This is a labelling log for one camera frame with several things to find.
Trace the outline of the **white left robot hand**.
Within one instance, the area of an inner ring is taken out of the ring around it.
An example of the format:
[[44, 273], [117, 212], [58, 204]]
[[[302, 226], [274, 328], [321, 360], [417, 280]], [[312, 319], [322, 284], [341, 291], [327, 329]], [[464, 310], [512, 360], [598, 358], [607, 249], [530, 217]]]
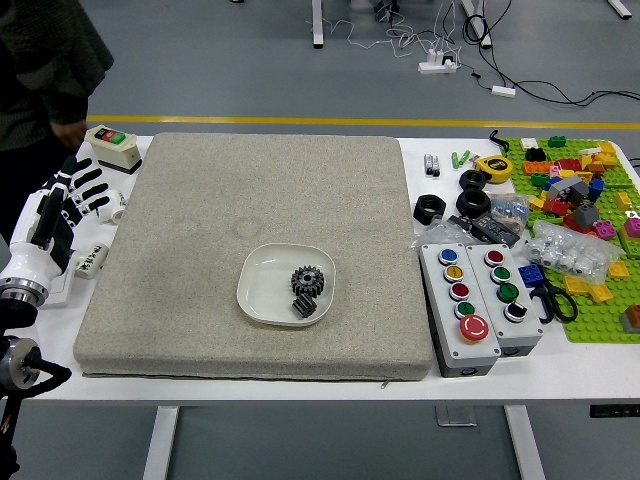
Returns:
[[68, 157], [62, 168], [32, 193], [9, 244], [11, 258], [1, 273], [1, 295], [28, 296], [41, 304], [52, 281], [67, 270], [73, 229], [109, 203], [109, 185], [92, 159]]

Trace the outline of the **person's hand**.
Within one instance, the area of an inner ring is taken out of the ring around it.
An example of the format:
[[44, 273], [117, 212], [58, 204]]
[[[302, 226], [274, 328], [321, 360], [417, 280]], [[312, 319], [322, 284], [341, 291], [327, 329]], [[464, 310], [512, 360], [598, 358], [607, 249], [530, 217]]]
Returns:
[[70, 151], [77, 152], [84, 142], [88, 124], [85, 120], [69, 124], [51, 122], [54, 136]]

